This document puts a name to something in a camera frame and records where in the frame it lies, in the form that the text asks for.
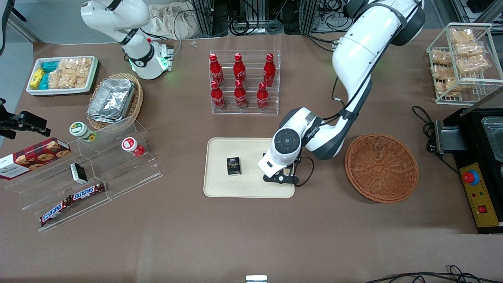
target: black machine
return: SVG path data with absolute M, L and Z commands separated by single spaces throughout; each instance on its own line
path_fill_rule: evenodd
M 0 135 L 15 139 L 16 131 L 33 131 L 43 136 L 50 136 L 51 130 L 46 128 L 47 120 L 28 111 L 21 111 L 19 115 L 8 113 L 5 109 L 5 99 L 0 98 Z
M 464 109 L 444 120 L 458 129 L 464 150 L 453 150 L 479 234 L 503 233 L 503 109 Z

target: table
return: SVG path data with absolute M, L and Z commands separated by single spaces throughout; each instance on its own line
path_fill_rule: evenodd
M 20 211 L 17 194 L 0 190 L 2 282 L 243 282 L 247 274 L 266 274 L 270 282 L 358 282 L 442 272 L 447 264 L 503 279 L 502 237 L 474 234 L 460 178 L 426 151 L 423 123 L 410 109 L 420 105 L 433 119 L 457 110 L 434 103 L 425 49 L 439 32 L 422 31 L 406 46 L 389 47 L 341 154 L 315 161 L 311 180 L 290 199 L 206 197 L 206 144 L 215 136 L 272 137 L 295 107 L 334 114 L 340 103 L 330 101 L 331 55 L 301 36 L 228 36 L 197 40 L 197 48 L 185 41 L 172 72 L 141 81 L 145 99 L 138 120 L 149 131 L 148 145 L 164 176 L 48 233 L 36 232 L 34 215 Z M 281 50 L 279 116 L 211 114 L 209 50 L 245 46 Z M 34 54 L 94 55 L 102 63 L 99 80 L 131 73 L 118 44 L 35 43 Z M 341 84 L 336 95 L 346 98 Z M 86 121 L 88 102 L 89 96 L 23 93 L 18 111 L 47 118 L 52 136 L 70 141 L 68 127 Z M 373 203 L 349 183 L 344 153 L 357 136 L 371 132 L 396 137 L 415 155 L 420 180 L 407 200 Z M 42 139 L 20 132 L 1 153 Z M 301 180 L 309 170 L 299 167 Z

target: acrylic bottle rack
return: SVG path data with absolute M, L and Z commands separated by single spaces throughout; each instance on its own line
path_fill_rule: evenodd
M 47 232 L 94 210 L 109 201 L 162 176 L 144 139 L 146 129 L 132 117 L 98 130 L 92 143 L 77 139 L 69 143 L 71 154 L 11 181 L 5 188 L 19 193 L 21 210 L 35 214 L 34 227 Z M 135 138 L 145 148 L 141 157 L 125 152 L 121 142 Z M 88 183 L 73 181 L 70 164 L 84 167 Z M 40 217 L 65 197 L 104 183 L 105 190 L 77 201 L 40 228 Z
M 279 50 L 211 50 L 210 53 L 217 55 L 218 61 L 223 68 L 225 84 L 220 87 L 223 92 L 226 108 L 223 110 L 215 109 L 211 100 L 211 111 L 216 115 L 278 115 L 280 106 L 280 73 L 281 73 L 281 55 Z M 246 100 L 248 107 L 240 110 L 237 107 L 234 97 L 235 78 L 234 78 L 234 55 L 241 53 L 242 61 L 246 66 Z M 267 111 L 260 112 L 257 107 L 257 91 L 259 83 L 264 80 L 264 64 L 266 63 L 267 53 L 274 55 L 274 65 L 276 66 L 276 76 L 272 87 L 267 88 L 269 92 L 269 108 Z

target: wire basket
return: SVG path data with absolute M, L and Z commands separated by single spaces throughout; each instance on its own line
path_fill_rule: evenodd
M 419 180 L 414 155 L 399 140 L 382 133 L 358 137 L 346 151 L 346 173 L 365 197 L 382 203 L 408 198 Z
M 93 102 L 93 100 L 96 96 L 96 93 L 98 92 L 98 89 L 100 89 L 102 83 L 107 79 L 119 79 L 119 80 L 128 79 L 128 80 L 135 83 L 136 88 L 133 93 L 134 97 L 131 100 L 131 104 L 129 104 L 129 110 L 128 110 L 127 115 L 125 117 L 125 118 L 127 118 L 130 116 L 133 116 L 134 119 L 130 119 L 131 123 L 133 123 L 134 120 L 138 117 L 138 114 L 140 114 L 141 104 L 143 103 L 143 90 L 141 88 L 141 85 L 140 85 L 140 82 L 138 81 L 138 79 L 135 78 L 131 74 L 125 74 L 125 73 L 114 74 L 114 75 L 111 75 L 108 78 L 102 80 L 101 83 L 95 88 L 93 95 L 91 96 L 91 99 L 89 101 L 89 105 L 91 105 L 91 103 Z M 88 121 L 89 121 L 89 124 L 93 128 L 95 128 L 96 130 L 105 128 L 106 126 L 109 126 L 112 124 L 112 123 L 94 121 L 91 119 L 91 117 L 89 117 L 89 115 L 88 115 Z M 130 125 L 131 124 L 121 123 L 120 128 L 114 128 L 114 127 L 109 127 L 109 128 L 114 128 L 114 130 L 121 131 L 123 127 L 127 128 Z
M 436 91 L 435 102 L 437 104 L 470 106 L 503 86 L 503 72 L 501 71 L 497 52 L 494 48 L 494 42 L 490 32 L 491 27 L 492 24 L 450 23 L 426 49 L 431 68 L 435 66 L 433 60 L 433 53 L 435 50 L 447 51 L 451 56 L 454 73 L 452 80 L 454 80 L 455 83 L 450 83 L 449 88 L 446 90 L 441 92 Z M 453 42 L 451 42 L 449 36 L 449 32 L 452 29 L 470 29 L 473 33 L 474 40 L 476 42 L 482 42 L 485 50 L 488 51 L 488 54 L 485 54 L 484 57 L 492 66 L 480 72 L 460 74 L 456 66 L 456 61 L 462 58 L 453 52 Z M 443 84 L 445 80 L 433 78 L 433 84 L 435 86 L 439 83 Z

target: brown woven basket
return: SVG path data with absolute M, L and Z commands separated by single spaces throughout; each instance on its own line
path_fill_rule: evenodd
M 129 110 L 127 112 L 126 117 L 133 116 L 134 119 L 136 119 L 138 117 L 138 114 L 140 113 L 141 103 L 143 103 L 143 90 L 141 89 L 141 85 L 140 85 L 140 82 L 138 81 L 138 79 L 135 78 L 133 75 L 124 74 L 124 73 L 111 75 L 106 79 L 119 79 L 119 80 L 128 79 L 128 80 L 135 83 L 136 89 L 134 90 L 134 94 L 133 94 L 134 97 L 131 100 L 131 104 L 129 104 Z M 93 100 L 96 96 L 96 92 L 98 92 L 98 89 L 100 88 L 100 86 L 103 84 L 103 82 L 105 80 L 102 80 L 101 83 L 95 88 L 95 91 L 93 92 L 93 95 L 91 96 L 91 100 L 89 101 L 89 105 L 91 105 L 91 103 L 93 102 Z M 88 116 L 88 121 L 89 121 L 89 124 L 93 128 L 95 128 L 96 130 L 102 129 L 102 128 L 112 124 L 112 123 L 94 121 L 89 116 Z M 131 125 L 131 123 L 129 123 L 129 124 L 125 123 L 125 125 L 121 125 L 121 126 L 129 127 Z
M 352 142 L 344 165 L 353 186 L 382 203 L 406 199 L 419 179 L 414 155 L 399 140 L 381 133 L 362 135 Z

